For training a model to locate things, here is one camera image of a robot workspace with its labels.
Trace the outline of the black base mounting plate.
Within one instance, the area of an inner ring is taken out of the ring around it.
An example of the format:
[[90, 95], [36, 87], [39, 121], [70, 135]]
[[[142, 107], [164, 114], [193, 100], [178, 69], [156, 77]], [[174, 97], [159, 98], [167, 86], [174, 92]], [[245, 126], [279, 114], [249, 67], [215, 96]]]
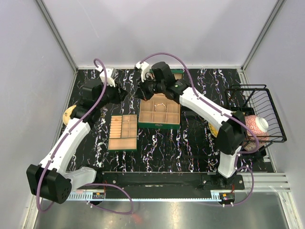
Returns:
[[203, 190], [244, 190], [241, 175], [221, 178], [215, 173], [188, 172], [101, 172], [98, 181], [120, 187], [191, 186]]

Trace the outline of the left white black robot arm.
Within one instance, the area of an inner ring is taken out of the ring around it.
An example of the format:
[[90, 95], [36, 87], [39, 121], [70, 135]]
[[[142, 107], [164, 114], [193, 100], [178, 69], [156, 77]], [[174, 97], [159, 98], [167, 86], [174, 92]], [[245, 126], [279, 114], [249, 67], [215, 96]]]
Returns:
[[30, 191], [37, 200], [44, 198], [62, 204], [72, 191], [86, 184], [93, 189], [102, 185], [103, 177], [92, 166], [82, 166], [73, 172], [66, 169], [82, 140], [99, 120], [101, 108], [120, 104], [127, 94], [118, 83], [104, 85], [99, 79], [89, 80], [81, 88], [81, 97], [57, 143], [38, 165], [27, 168]]

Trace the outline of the beige jewelry tray insert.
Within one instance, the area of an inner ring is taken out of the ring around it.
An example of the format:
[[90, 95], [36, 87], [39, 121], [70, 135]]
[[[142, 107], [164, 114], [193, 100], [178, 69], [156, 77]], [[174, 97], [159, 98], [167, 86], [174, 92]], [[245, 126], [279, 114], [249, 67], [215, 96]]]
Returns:
[[137, 150], [138, 116], [136, 114], [113, 115], [110, 123], [109, 151]]

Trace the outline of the green jewelry box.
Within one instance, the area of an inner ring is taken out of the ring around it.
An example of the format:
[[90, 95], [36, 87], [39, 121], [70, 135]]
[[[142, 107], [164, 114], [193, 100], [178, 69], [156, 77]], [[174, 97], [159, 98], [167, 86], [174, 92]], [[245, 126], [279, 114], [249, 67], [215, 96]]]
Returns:
[[152, 70], [150, 70], [147, 80], [155, 81], [157, 86], [155, 94], [150, 100], [140, 99], [138, 126], [140, 128], [179, 129], [181, 106], [165, 96], [165, 83], [157, 82]]

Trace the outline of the woven bamboo tray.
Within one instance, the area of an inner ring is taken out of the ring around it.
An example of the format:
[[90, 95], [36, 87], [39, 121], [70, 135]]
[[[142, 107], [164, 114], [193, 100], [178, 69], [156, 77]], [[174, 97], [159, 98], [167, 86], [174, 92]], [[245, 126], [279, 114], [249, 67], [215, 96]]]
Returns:
[[210, 122], [208, 122], [208, 127], [210, 129], [212, 136], [217, 138], [218, 130]]

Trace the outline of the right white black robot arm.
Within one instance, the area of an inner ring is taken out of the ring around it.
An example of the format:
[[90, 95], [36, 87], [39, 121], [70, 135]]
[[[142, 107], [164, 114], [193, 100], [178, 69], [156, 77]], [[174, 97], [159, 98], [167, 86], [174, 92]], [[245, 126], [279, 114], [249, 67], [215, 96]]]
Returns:
[[237, 171], [237, 153], [246, 136], [243, 113], [234, 113], [217, 105], [186, 80], [176, 79], [165, 62], [154, 65], [138, 62], [135, 69], [141, 74], [137, 81], [137, 98], [148, 101], [155, 94], [163, 94], [167, 99], [196, 112], [218, 131], [215, 147], [220, 151], [220, 162], [216, 183], [222, 189], [229, 188], [234, 182], [232, 175]]

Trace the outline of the aluminium rail front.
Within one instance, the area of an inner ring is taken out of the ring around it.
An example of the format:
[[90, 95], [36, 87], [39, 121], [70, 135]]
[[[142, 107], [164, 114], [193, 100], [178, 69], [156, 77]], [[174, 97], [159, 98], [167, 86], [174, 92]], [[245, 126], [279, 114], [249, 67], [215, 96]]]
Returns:
[[220, 202], [235, 199], [238, 193], [290, 192], [283, 174], [240, 173], [244, 190], [203, 190], [191, 186], [136, 186], [120, 187], [113, 184], [93, 184], [72, 191], [66, 201], [165, 201], [165, 202]]

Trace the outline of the red patterned ceramic bowl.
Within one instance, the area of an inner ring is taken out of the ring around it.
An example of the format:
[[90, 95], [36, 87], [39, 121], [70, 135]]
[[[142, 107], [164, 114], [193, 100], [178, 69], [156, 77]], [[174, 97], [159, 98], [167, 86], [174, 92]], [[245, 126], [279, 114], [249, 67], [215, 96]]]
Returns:
[[258, 139], [258, 143], [256, 142], [253, 135], [247, 130], [247, 136], [243, 143], [243, 153], [250, 154], [259, 150], [264, 145], [264, 142], [269, 139], [268, 122], [257, 115], [248, 115], [245, 117], [246, 126], [255, 134]]

